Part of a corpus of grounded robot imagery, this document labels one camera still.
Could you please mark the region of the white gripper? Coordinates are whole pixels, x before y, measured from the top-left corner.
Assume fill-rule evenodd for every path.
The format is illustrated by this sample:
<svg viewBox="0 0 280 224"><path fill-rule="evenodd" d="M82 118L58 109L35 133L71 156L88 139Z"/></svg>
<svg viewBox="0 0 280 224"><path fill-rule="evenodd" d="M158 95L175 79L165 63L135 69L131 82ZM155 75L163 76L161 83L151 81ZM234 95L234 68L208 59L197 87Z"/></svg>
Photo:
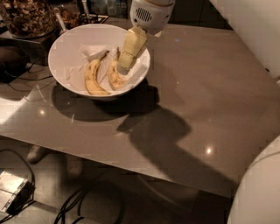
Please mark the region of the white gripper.
<svg viewBox="0 0 280 224"><path fill-rule="evenodd" d="M129 17L134 25L128 29L117 60L117 71L126 75L146 44L146 32L161 32L172 15L175 0L132 0Z"/></svg>

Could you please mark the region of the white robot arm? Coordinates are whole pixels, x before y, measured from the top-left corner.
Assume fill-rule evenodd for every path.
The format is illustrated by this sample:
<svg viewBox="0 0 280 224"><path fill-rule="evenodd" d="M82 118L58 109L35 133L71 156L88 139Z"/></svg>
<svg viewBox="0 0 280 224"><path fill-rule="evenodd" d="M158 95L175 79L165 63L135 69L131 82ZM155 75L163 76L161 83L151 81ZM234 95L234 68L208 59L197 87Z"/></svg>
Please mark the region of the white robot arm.
<svg viewBox="0 0 280 224"><path fill-rule="evenodd" d="M153 42L149 96L121 124L173 182L229 197L227 224L279 224L279 0L210 0L229 31Z"/></svg>

